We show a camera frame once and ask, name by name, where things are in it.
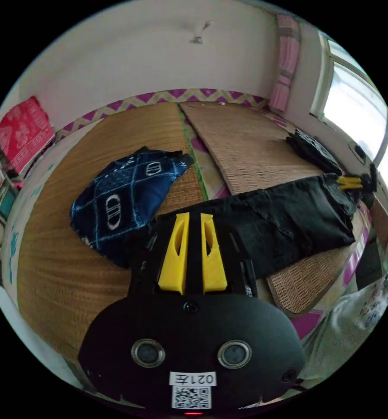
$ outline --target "qr code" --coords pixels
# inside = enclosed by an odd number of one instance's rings
[[[211,409],[211,387],[173,386],[172,408]]]

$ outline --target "robot camera lens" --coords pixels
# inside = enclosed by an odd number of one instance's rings
[[[131,356],[135,363],[141,367],[153,368],[163,362],[165,351],[155,340],[141,339],[131,348]]]
[[[218,359],[225,368],[235,369],[246,365],[252,356],[252,350],[246,342],[231,340],[219,350]]]

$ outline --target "white fabric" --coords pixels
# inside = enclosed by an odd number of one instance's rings
[[[301,385],[313,387],[338,370],[373,331],[388,305],[388,244],[384,263],[387,273],[358,292],[343,295],[303,346],[307,362],[299,374]],[[290,390],[283,398],[297,394]]]

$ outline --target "red cloth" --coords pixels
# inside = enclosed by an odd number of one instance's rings
[[[54,137],[35,96],[13,107],[0,123],[0,148],[20,173]]]

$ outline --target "folded black clothing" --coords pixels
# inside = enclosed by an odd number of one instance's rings
[[[213,214],[237,230],[256,277],[267,277],[303,258],[355,241],[352,219],[357,205],[353,196],[338,189],[336,179],[333,173],[313,176],[181,208],[150,222],[138,232],[138,240],[142,243],[155,223],[177,213]]]
[[[313,163],[325,173],[342,175],[335,158],[315,138],[296,129],[295,133],[290,134],[285,140],[298,156]]]
[[[173,182],[193,162],[182,151],[147,147],[113,161],[72,204],[73,230],[117,265],[129,267],[123,249],[128,242],[127,235],[155,216]]]

